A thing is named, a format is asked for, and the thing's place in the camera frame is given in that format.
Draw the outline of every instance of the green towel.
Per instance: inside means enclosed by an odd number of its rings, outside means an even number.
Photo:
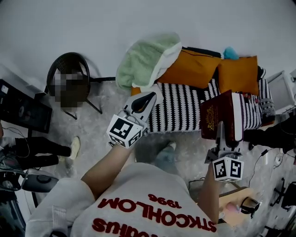
[[[137,41],[117,69],[117,85],[122,89],[151,87],[176,61],[181,49],[176,33],[162,33]]]

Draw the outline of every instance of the red book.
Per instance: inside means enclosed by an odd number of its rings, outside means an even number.
[[[229,90],[205,101],[201,104],[200,114],[202,138],[216,139],[218,124],[223,121],[226,140],[238,142],[243,139],[243,113],[239,93]]]

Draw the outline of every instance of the jeans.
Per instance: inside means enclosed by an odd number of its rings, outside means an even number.
[[[179,172],[175,166],[175,151],[171,146],[167,146],[160,153],[158,153],[154,164],[156,167],[168,172],[169,174],[179,175]]]

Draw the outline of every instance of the person's leg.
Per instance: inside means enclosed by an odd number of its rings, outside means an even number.
[[[294,118],[289,118],[281,124],[277,124],[273,127],[257,130],[244,131],[244,141],[250,142],[253,145],[268,146],[271,148],[285,148],[292,149],[294,142]]]
[[[50,156],[29,156],[26,158],[17,158],[19,165],[23,170],[29,168],[38,168],[50,165],[56,165],[59,158],[56,155]]]
[[[61,146],[44,137],[28,137],[15,139],[15,150],[18,156],[28,155],[28,146],[30,148],[30,155],[36,155],[38,153],[50,153],[58,156],[70,156],[71,148],[67,146]]]
[[[158,153],[155,159],[155,166],[173,175],[179,175],[175,166],[176,143],[169,143],[168,146]]]

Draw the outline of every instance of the cushion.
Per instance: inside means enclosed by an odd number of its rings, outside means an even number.
[[[206,88],[220,61],[221,58],[183,48],[158,82]]]
[[[218,71],[221,93],[232,90],[259,96],[257,56],[221,60]]]
[[[130,92],[131,96],[139,94],[139,93],[141,93],[141,89],[139,87],[132,87],[131,88],[131,92]]]

